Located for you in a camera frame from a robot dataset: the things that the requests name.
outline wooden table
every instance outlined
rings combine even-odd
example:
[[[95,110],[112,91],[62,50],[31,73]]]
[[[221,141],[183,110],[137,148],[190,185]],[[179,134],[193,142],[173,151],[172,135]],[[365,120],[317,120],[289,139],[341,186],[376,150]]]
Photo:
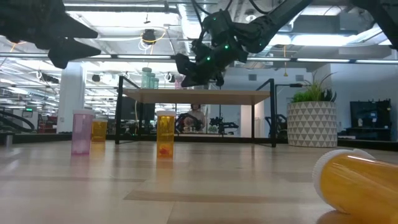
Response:
[[[269,91],[241,90],[151,90],[133,89],[123,93],[140,103],[189,103],[208,105],[256,105],[270,97]]]

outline fluorescent light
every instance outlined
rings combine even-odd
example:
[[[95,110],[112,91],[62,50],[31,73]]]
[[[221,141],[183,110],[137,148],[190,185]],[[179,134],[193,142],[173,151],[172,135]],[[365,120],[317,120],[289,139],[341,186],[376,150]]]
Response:
[[[10,109],[25,109],[25,106],[6,106],[6,108],[10,108]]]
[[[162,4],[106,4],[106,3],[64,3],[66,7],[164,7]],[[171,9],[175,9],[176,6],[169,6]]]
[[[355,63],[398,65],[398,60],[357,60],[357,61],[355,61]]]
[[[8,84],[11,84],[11,85],[15,85],[15,84],[16,84],[16,83],[14,83],[13,81],[6,80],[6,79],[3,79],[3,78],[0,78],[0,82],[2,82],[2,83],[8,83]]]
[[[11,92],[13,93],[18,93],[18,94],[23,94],[23,95],[27,95],[29,92],[20,88],[15,88],[15,87],[8,87],[8,89],[10,89]]]
[[[391,41],[389,39],[387,39],[387,40],[381,42],[379,45],[392,45],[392,44],[391,44]]]
[[[125,59],[171,59],[168,55],[118,55],[118,58]]]
[[[256,57],[251,57],[248,58],[248,60],[252,61],[252,62],[289,62],[290,58],[256,58]]]
[[[348,59],[298,58],[298,62],[348,63]]]
[[[302,46],[343,46],[346,45],[349,41],[349,37],[345,37],[342,35],[321,35],[321,34],[303,34],[296,35],[293,38],[293,45],[302,45]]]
[[[55,103],[49,103],[49,102],[45,102],[46,105],[51,105],[51,106],[56,106],[57,104]]]
[[[288,35],[280,35],[276,34],[271,41],[269,42],[268,45],[274,46],[277,44],[280,45],[289,45],[292,43],[292,39]]]
[[[97,101],[87,101],[86,104],[91,104],[91,105],[102,105],[104,104],[103,102],[97,102]]]
[[[86,86],[87,89],[92,90],[113,90],[118,88],[117,86]]]
[[[90,57],[90,58],[111,58],[112,56],[110,56],[110,55],[95,55],[95,56],[92,56],[92,57]]]

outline orange cylinder lying on floor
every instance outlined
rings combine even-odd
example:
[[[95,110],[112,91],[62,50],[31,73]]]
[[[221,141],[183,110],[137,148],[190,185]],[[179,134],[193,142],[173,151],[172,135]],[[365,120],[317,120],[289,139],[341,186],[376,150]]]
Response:
[[[175,112],[158,111],[156,148],[158,158],[173,158]]]
[[[335,150],[313,171],[318,195],[340,212],[365,223],[398,224],[398,166],[367,152]]]

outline green plant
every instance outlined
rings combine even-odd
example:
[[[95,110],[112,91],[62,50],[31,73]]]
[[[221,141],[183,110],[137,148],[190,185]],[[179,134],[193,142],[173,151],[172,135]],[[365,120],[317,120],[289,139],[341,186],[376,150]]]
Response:
[[[208,128],[208,130],[209,130],[210,133],[216,133],[216,132],[218,131],[218,129],[217,129],[216,126],[210,126],[210,127]]]
[[[334,73],[326,75],[325,77],[322,78],[321,81],[315,79],[315,76],[317,75],[316,72],[312,74],[312,82],[304,80],[305,83],[304,87],[306,88],[306,90],[297,92],[293,96],[292,103],[307,102],[307,101],[334,102],[336,100],[337,93],[335,92],[335,94],[333,94],[330,88],[322,87],[323,82],[333,74]]]

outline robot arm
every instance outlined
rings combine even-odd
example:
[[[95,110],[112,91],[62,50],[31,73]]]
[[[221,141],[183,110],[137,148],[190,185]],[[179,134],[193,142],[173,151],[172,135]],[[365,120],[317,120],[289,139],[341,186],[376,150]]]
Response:
[[[398,0],[351,0],[373,16],[393,47],[398,48],[398,21],[393,20],[386,7],[397,7]],[[216,80],[223,85],[221,72],[235,60],[246,62],[248,53],[259,53],[269,44],[278,30],[304,10],[312,0],[285,0],[274,10],[267,12],[248,24],[231,20],[228,11],[210,14],[203,20],[203,30],[199,39],[192,42],[196,54],[195,62],[182,54],[175,56],[178,72],[185,75],[183,87],[205,85]],[[211,35],[211,48],[202,43],[203,35]]]

